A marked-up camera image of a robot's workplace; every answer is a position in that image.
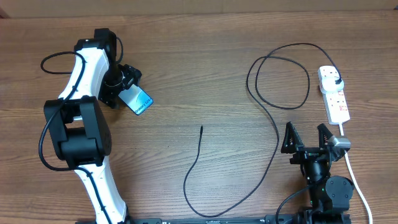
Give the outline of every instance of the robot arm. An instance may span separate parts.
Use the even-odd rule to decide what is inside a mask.
[[[117,63],[116,39],[109,29],[96,29],[93,39],[79,40],[75,52],[82,55],[86,63],[76,91],[59,109],[79,77],[83,65],[80,57],[76,57],[69,82],[59,98],[46,101],[44,105],[47,121],[59,110],[49,124],[55,153],[83,181],[98,224],[129,223],[126,203],[119,195],[109,166],[111,133],[97,101],[99,99],[116,108],[116,98],[122,91],[133,85],[138,88],[141,72],[132,66]],[[124,97],[132,99],[137,97],[134,94],[133,91],[123,93]],[[84,127],[65,126],[76,120],[82,120]]]
[[[280,151],[293,154],[290,164],[300,165],[307,187],[282,202],[275,215],[266,215],[265,220],[269,224],[351,223],[349,215],[344,212],[349,209],[354,185],[346,177],[330,174],[331,163],[338,161],[349,151],[351,142],[344,136],[334,136],[324,124],[318,126],[318,136],[319,147],[305,147],[294,125],[291,122],[286,124]],[[286,201],[307,189],[311,207],[301,207],[295,215],[279,215]]]

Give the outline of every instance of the blue card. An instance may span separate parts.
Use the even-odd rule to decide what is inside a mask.
[[[142,114],[154,103],[153,99],[136,85],[120,92],[119,97],[136,115]]]

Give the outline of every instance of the power strip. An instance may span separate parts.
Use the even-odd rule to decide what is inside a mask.
[[[329,124],[338,124],[340,128],[340,135],[344,135],[343,123],[350,119],[346,97],[344,95],[344,82],[336,84],[335,80],[338,78],[337,70],[333,66],[322,66],[318,70],[319,87],[322,92],[323,101],[325,102],[326,114],[328,116]],[[373,217],[371,209],[359,189],[358,183],[356,182],[354,172],[349,163],[348,153],[345,154],[347,168],[349,174],[354,182],[354,186],[359,196],[361,197],[366,211],[368,212],[369,224],[373,224]]]
[[[346,97],[344,95],[344,82],[335,83],[338,74],[333,66],[322,66],[318,70],[319,87],[325,102],[326,114],[329,124],[343,124],[350,119]]]

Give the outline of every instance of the wooden table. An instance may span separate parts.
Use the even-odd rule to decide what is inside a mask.
[[[246,74],[255,59],[294,42],[323,47],[340,68],[351,121],[345,133],[354,173],[375,223],[398,219],[398,13],[294,12],[202,16],[133,16],[0,20],[0,223],[73,223],[95,213],[74,172],[46,169],[37,155],[45,124],[43,105],[56,99],[68,75],[41,71],[40,61],[73,50],[95,28],[109,27],[123,40],[124,63],[143,73],[141,87],[155,103],[141,116],[128,108],[101,104],[112,132],[114,179],[134,217],[197,218],[183,197],[185,174],[202,151],[187,181],[188,197],[205,214],[218,213],[242,199],[258,183],[276,144],[265,112],[249,97]],[[281,138],[293,121],[307,146],[317,146],[317,125],[327,123],[317,70],[329,61],[313,47],[276,53],[302,63],[310,73],[307,102],[297,110],[266,107]],[[46,64],[68,71],[73,56]],[[250,79],[254,88],[254,76]],[[301,68],[270,59],[259,78],[271,102],[293,106],[306,92]],[[334,134],[336,126],[328,125]],[[49,136],[45,157],[56,166]],[[223,217],[261,217],[305,186],[290,155],[277,152],[260,188]],[[349,177],[344,159],[331,173]],[[306,195],[282,210],[294,213]],[[357,193],[350,201],[354,223],[366,223]]]

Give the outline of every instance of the black cable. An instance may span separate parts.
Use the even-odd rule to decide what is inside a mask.
[[[57,110],[54,112],[54,114],[51,115],[50,119],[46,122],[46,124],[45,124],[45,126],[44,126],[44,128],[43,128],[42,134],[41,134],[41,136],[40,136],[40,140],[39,140],[39,157],[40,157],[40,160],[42,161],[42,163],[43,163],[43,165],[44,165],[45,167],[47,167],[47,168],[50,169],[50,170],[54,170],[54,171],[70,171],[71,168],[69,168],[69,167],[65,167],[65,168],[53,167],[53,166],[51,166],[51,165],[44,159],[44,156],[43,156],[43,142],[44,142],[44,137],[45,137],[45,134],[47,133],[47,130],[49,129],[49,126],[50,126],[51,122],[53,121],[55,115],[57,115],[57,113],[59,113],[59,111],[62,109],[62,107],[65,105],[65,103],[66,103],[66,102],[73,96],[73,94],[76,92],[77,87],[79,86],[80,80],[81,80],[81,78],[83,77],[83,74],[84,74],[84,71],[85,71],[85,68],[86,68],[86,61],[85,61],[85,58],[84,58],[81,54],[79,54],[79,53],[77,53],[77,52],[69,51],[69,52],[59,52],[59,53],[55,53],[55,54],[49,55],[49,56],[45,57],[45,58],[42,60],[42,62],[40,63],[41,69],[42,69],[44,72],[47,72],[47,73],[49,73],[49,74],[57,74],[57,75],[60,75],[60,74],[72,74],[72,72],[51,72],[51,71],[48,71],[48,70],[44,69],[44,63],[45,63],[48,59],[53,58],[53,57],[56,57],[56,56],[59,56],[59,55],[66,55],[66,54],[73,54],[73,55],[76,55],[76,56],[80,57],[80,59],[81,59],[81,71],[80,71],[79,76],[78,76],[78,78],[77,78],[77,80],[76,80],[76,83],[75,83],[75,85],[72,87],[72,90],[71,90],[71,92],[69,93],[69,95],[68,95],[65,99],[63,99],[63,101],[61,102],[60,106],[57,108]],[[93,178],[92,174],[91,174],[90,172],[88,172],[88,170],[86,170],[86,169],[84,169],[84,168],[81,168],[81,167],[77,167],[76,170],[81,170],[81,171],[83,171],[84,173],[86,173],[87,177],[90,178],[91,184],[93,185],[93,188],[94,188],[94,191],[95,191],[96,198],[97,198],[98,203],[99,203],[99,205],[100,205],[100,207],[101,207],[101,211],[104,212],[105,217],[106,217],[108,223],[109,223],[109,224],[112,224],[112,223],[111,223],[111,219],[110,219],[108,213],[106,212],[105,207],[104,207],[104,205],[103,205],[103,203],[102,203],[102,201],[101,201],[100,194],[98,193],[98,189],[97,189],[97,186],[96,186],[96,184],[95,184],[95,181],[94,181],[94,178]]]
[[[120,62],[122,62],[123,59],[123,44],[122,44],[122,40],[119,37],[116,37],[119,40],[120,43],[120,57],[119,60],[116,61],[116,64],[119,64]]]
[[[44,156],[43,156],[43,142],[44,142],[44,137],[45,137],[45,134],[47,133],[47,130],[49,129],[49,126],[50,126],[52,120],[54,119],[55,115],[57,115],[57,113],[59,113],[59,111],[61,110],[61,108],[62,108],[62,107],[65,105],[65,103],[73,96],[74,92],[76,91],[76,89],[77,89],[77,87],[78,87],[78,85],[79,85],[79,83],[80,83],[80,80],[81,80],[81,78],[83,77],[83,74],[84,74],[84,71],[85,71],[85,68],[86,68],[86,61],[85,61],[85,58],[84,58],[81,54],[79,54],[79,53],[77,53],[77,52],[69,51],[69,52],[59,52],[59,53],[55,53],[55,54],[49,55],[49,56],[45,57],[45,58],[42,60],[42,63],[40,63],[41,69],[42,69],[44,72],[47,72],[47,73],[49,73],[49,74],[57,74],[57,75],[61,75],[61,74],[72,74],[71,72],[50,72],[50,71],[48,71],[48,70],[46,70],[46,69],[44,68],[44,63],[45,63],[48,59],[53,58],[53,57],[56,57],[56,56],[59,56],[59,55],[66,55],[66,54],[74,54],[74,55],[77,55],[77,56],[79,56],[79,57],[81,58],[81,61],[82,61],[82,63],[81,63],[81,71],[80,71],[80,74],[79,74],[79,76],[78,76],[78,78],[77,78],[77,80],[76,80],[75,85],[72,87],[72,91],[69,93],[69,95],[68,95],[65,99],[63,99],[63,101],[61,102],[61,104],[60,104],[60,106],[58,107],[58,109],[54,112],[53,115],[51,115],[50,119],[46,122],[46,124],[45,124],[45,126],[44,126],[44,128],[43,128],[42,134],[41,134],[41,136],[40,136],[40,140],[39,140],[39,157],[40,157],[40,160],[42,161],[42,163],[43,163],[47,168],[49,168],[50,170],[54,170],[54,171],[69,171],[69,170],[71,170],[71,169],[70,169],[69,167],[66,167],[66,168],[53,167],[53,166],[51,166],[50,164],[48,164],[48,162],[44,159]]]
[[[307,186],[304,187],[303,189],[301,189],[301,190],[299,190],[298,192],[293,193],[291,196],[287,197],[287,198],[279,205],[278,209],[276,210],[276,214],[275,214],[275,221],[276,221],[276,224],[279,224],[279,212],[280,212],[280,210],[282,209],[282,207],[285,205],[285,203],[286,203],[287,201],[289,201],[290,199],[292,199],[292,198],[298,196],[299,194],[301,194],[301,193],[307,191],[308,189],[310,189],[310,188],[312,188],[312,187],[318,185],[318,184],[321,183],[323,180],[325,180],[326,177],[328,177],[328,175],[329,175],[329,173],[330,173],[330,169],[331,169],[331,152],[328,152],[328,154],[329,154],[328,172],[326,172],[326,174],[324,174],[324,176],[323,176],[321,179],[319,179],[318,181],[316,181],[316,182],[314,182],[314,183],[312,183],[312,184],[307,185]]]
[[[278,128],[277,128],[276,123],[275,123],[275,121],[274,121],[274,118],[271,116],[270,112],[265,108],[264,105],[262,105],[262,104],[260,103],[259,100],[256,99],[256,97],[255,97],[255,96],[252,94],[252,92],[250,91],[250,88],[249,88],[249,76],[250,76],[251,70],[253,69],[253,67],[255,66],[255,64],[257,64],[257,62],[258,62],[259,60],[263,59],[262,62],[261,62],[261,64],[260,64],[260,66],[259,66],[259,68],[258,68],[258,70],[257,70],[256,81],[255,81],[256,92],[257,92],[257,94],[259,95],[260,99],[261,99],[262,101],[266,102],[266,103],[267,103],[268,105],[270,105],[270,106],[273,106],[273,107],[275,107],[275,108],[280,108],[280,109],[283,109],[283,110],[294,110],[294,109],[297,109],[297,108],[300,108],[301,106],[303,106],[304,103],[306,102],[307,98],[308,98],[309,93],[310,93],[310,75],[308,74],[307,69],[305,69],[305,67],[304,67],[303,65],[301,65],[301,64],[298,63],[298,62],[296,62],[295,60],[291,60],[291,59],[289,59],[289,58],[271,56],[271,54],[273,54],[275,51],[277,51],[277,50],[279,50],[279,49],[282,49],[282,48],[284,48],[284,47],[294,46],[294,45],[311,45],[311,46],[314,46],[314,47],[318,48],[319,50],[321,50],[321,51],[326,55],[326,57],[329,59],[329,61],[332,63],[332,65],[335,66],[335,68],[336,68],[336,70],[337,70],[337,72],[338,72],[338,74],[339,74],[339,76],[340,76],[340,79],[337,80],[336,83],[340,83],[340,81],[341,81],[341,75],[340,75],[339,70],[337,69],[337,66],[336,66],[335,63],[332,61],[332,59],[330,58],[330,56],[329,56],[321,47],[319,47],[319,46],[317,46],[317,45],[315,45],[315,44],[309,44],[309,43],[296,43],[296,44],[284,45],[284,46],[281,46],[281,47],[278,47],[278,48],[272,50],[268,55],[263,56],[263,57],[259,57],[256,61],[254,61],[254,63],[251,65],[251,67],[250,67],[250,69],[249,69],[248,75],[246,76],[246,89],[248,90],[250,96],[254,99],[254,101],[256,101],[256,102],[261,106],[261,108],[267,113],[268,117],[269,117],[270,120],[271,120],[271,123],[272,123],[272,125],[273,125],[273,127],[274,127],[274,129],[275,129],[275,133],[276,133],[276,137],[277,137],[277,143],[276,143],[274,152],[272,153],[271,159],[270,159],[270,161],[269,161],[269,163],[268,163],[268,165],[267,165],[267,169],[266,169],[266,171],[264,172],[264,175],[262,176],[260,182],[256,185],[256,187],[255,187],[249,194],[247,194],[242,200],[240,200],[238,203],[234,204],[232,207],[229,207],[228,209],[226,209],[226,210],[223,211],[223,212],[220,212],[220,213],[218,213],[218,214],[216,214],[216,215],[204,215],[204,214],[202,214],[202,213],[199,213],[198,211],[196,211],[196,210],[192,207],[191,203],[189,202],[189,200],[188,200],[188,198],[187,198],[187,194],[186,194],[186,190],[185,190],[185,183],[186,183],[186,181],[187,181],[188,175],[189,175],[189,173],[191,172],[191,170],[193,169],[193,167],[195,166],[195,164],[197,163],[198,158],[199,158],[199,154],[200,154],[200,142],[201,142],[201,136],[202,136],[202,133],[203,133],[203,127],[201,127],[201,128],[200,128],[200,138],[199,138],[199,145],[198,145],[198,154],[197,154],[197,158],[195,159],[195,162],[192,164],[191,168],[188,170],[187,174],[185,175],[185,179],[184,179],[184,183],[183,183],[183,191],[184,191],[185,201],[187,202],[188,206],[192,209],[192,211],[195,212],[197,215],[199,215],[199,216],[201,216],[201,217],[205,217],[205,218],[215,218],[215,217],[218,217],[218,216],[220,216],[220,215],[223,215],[224,213],[226,213],[226,212],[232,210],[233,208],[235,208],[236,206],[238,206],[240,203],[244,202],[247,198],[249,198],[249,197],[260,187],[260,185],[262,184],[262,181],[266,178],[266,175],[267,175],[268,170],[269,170],[269,168],[270,168],[270,166],[271,166],[272,160],[274,159],[275,154],[276,154],[276,152],[277,152],[277,150],[278,150],[278,147],[279,147],[279,142],[280,142],[280,139],[279,139],[279,131],[278,131]],[[264,97],[262,97],[262,95],[260,94],[260,92],[259,92],[259,90],[258,90],[258,87],[257,87],[257,81],[258,81],[258,76],[259,76],[260,69],[261,69],[262,65],[264,64],[264,62],[265,62],[268,58],[281,59],[281,60],[286,60],[286,61],[295,63],[296,65],[300,66],[300,67],[305,71],[305,73],[307,74],[307,79],[308,79],[308,88],[307,88],[307,94],[305,95],[305,98],[304,98],[303,102],[302,102],[300,105],[295,106],[295,107],[277,106],[277,105],[274,105],[274,104],[268,102]]]

